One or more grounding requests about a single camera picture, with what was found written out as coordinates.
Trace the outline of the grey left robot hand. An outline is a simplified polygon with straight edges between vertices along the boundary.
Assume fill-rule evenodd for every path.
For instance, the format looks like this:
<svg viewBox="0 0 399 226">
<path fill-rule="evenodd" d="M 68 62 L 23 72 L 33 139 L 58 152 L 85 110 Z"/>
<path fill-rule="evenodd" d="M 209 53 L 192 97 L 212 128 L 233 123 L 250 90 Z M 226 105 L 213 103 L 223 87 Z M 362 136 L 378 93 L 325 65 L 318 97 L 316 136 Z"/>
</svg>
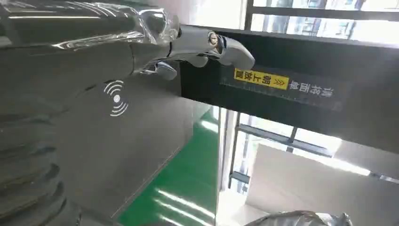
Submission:
<svg viewBox="0 0 399 226">
<path fill-rule="evenodd" d="M 157 74 L 161 63 L 209 59 L 249 70 L 252 54 L 212 30 L 181 25 L 164 8 L 138 0 L 3 0 L 0 3 L 0 223 L 77 224 L 57 153 L 76 159 L 95 147 L 119 150 L 104 123 L 78 143 L 54 121 L 94 89 L 109 116 L 129 109 L 124 79 Z"/>
</svg>

